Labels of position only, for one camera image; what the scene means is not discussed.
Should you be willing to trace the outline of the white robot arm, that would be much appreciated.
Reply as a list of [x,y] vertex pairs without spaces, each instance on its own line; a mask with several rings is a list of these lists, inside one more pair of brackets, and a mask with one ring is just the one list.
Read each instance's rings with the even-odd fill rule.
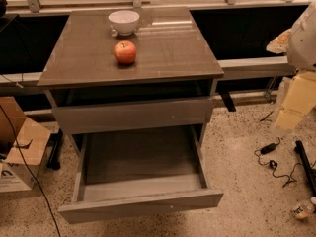
[[283,137],[291,133],[316,106],[316,2],[274,38],[266,47],[272,53],[284,53],[294,68],[292,79],[283,79],[278,92],[272,133]]

